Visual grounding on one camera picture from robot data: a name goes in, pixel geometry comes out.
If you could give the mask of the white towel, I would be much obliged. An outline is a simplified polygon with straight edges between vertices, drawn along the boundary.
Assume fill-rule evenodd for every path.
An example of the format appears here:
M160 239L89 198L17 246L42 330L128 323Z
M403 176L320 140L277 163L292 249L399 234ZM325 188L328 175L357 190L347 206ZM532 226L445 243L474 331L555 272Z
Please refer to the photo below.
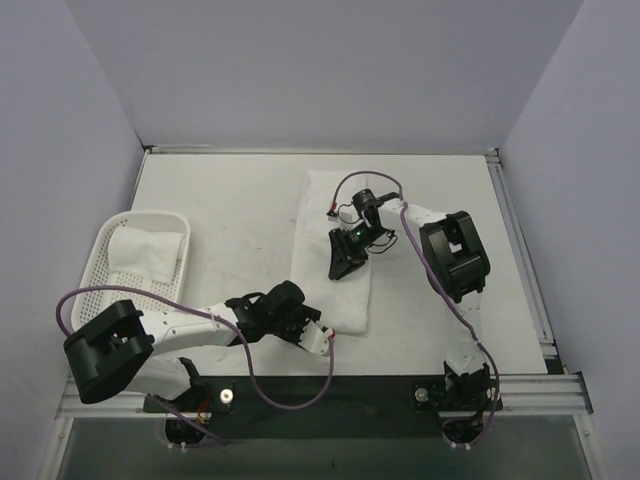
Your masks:
M347 266L332 249L329 232L349 227L326 215L335 188L345 171L307 172L299 204L291 258L290 280L306 297L305 303L321 311L323 325L339 334L363 335L368 327L371 289L369 263L335 280L332 266Z
M118 227L108 243L109 272L170 284L182 256L183 242L184 236L176 232Z

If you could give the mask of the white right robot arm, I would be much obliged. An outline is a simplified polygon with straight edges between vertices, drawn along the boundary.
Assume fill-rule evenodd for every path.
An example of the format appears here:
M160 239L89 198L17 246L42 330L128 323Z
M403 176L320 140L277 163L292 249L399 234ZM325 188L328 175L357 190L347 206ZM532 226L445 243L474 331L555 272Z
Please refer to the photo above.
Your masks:
M342 220L328 233L328 278L339 281L360 269L371 255L385 251L382 238L394 244L402 229L447 308L445 401L463 410L487 400L491 363L479 346L480 308L491 266L470 214L433 212L404 202L398 192L377 196L369 188L356 192L350 206L356 218Z

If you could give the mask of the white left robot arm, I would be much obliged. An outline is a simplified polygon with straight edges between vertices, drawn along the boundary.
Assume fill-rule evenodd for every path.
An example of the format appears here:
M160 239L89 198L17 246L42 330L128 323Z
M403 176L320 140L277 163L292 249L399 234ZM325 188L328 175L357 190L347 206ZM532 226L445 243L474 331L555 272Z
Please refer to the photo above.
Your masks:
M249 293L204 309L154 293L147 296L164 309L141 310L125 298L67 335L63 349L82 403L97 404L130 391L158 396L188 412L200 404L204 385L194 363L176 357L176 352L201 346L246 347L273 336L327 356L335 335L291 281L267 293Z

